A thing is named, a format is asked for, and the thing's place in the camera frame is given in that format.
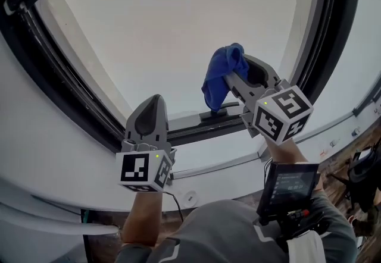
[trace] person's arm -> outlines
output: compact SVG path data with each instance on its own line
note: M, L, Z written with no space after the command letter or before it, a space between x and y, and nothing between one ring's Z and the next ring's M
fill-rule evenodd
M276 145L270 140L266 140L268 150L274 162L284 162L287 164L294 164L296 162L306 162L307 159L303 156L296 143L289 139L282 143L280 146ZM323 191L323 180L319 179L319 182L315 188L315 191Z
M161 192L136 194L132 210L121 231L122 243L140 243L154 247L160 232Z

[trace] black window seal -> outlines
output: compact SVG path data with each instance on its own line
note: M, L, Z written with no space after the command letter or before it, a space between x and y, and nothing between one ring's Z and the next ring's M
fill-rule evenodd
M119 152L124 127L103 106L80 76L69 78L63 76L63 71L55 71L59 58L67 67L66 71L75 74L75 70L70 68L70 62L65 59L44 28L34 8L36 1L0 0L0 4L6 4L7 13L14 12L7 15L4 8L0 10L0 29L5 40L31 78L69 118L112 152ZM321 94L339 61L354 20L357 1L321 0L322 14L314 17L317 19L317 31L311 34L313 38L309 38L313 39L311 50L306 53L303 68L294 75L293 80L312 103ZM36 33L45 39L39 41ZM49 51L54 51L58 58L49 56ZM35 58L45 61L37 63ZM173 146L184 145L241 130L245 130L241 118L227 116L217 122L170 130L168 141Z

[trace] display screen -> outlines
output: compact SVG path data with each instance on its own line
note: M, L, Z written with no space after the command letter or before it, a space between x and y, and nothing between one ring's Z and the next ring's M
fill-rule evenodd
M273 193L270 196L270 206L305 199L314 176L315 172L278 174Z

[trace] blue towel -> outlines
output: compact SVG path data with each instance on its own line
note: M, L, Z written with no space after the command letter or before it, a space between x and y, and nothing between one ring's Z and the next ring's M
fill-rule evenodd
M249 65L243 58L243 53L243 47L238 43L233 43L230 46L218 48L213 54L201 88L205 102L212 111L217 112L220 109L230 90L223 76L235 70L247 79Z

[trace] gray sleeve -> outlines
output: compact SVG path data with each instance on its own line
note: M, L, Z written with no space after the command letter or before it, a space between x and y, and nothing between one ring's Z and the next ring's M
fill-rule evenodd
M115 263L145 263L152 249L141 244L124 245L117 255Z
M357 257L357 243L353 228L342 213L329 201L324 191L314 192L310 212L313 215L323 211L323 221L328 222L329 234L322 238L327 263L354 263Z

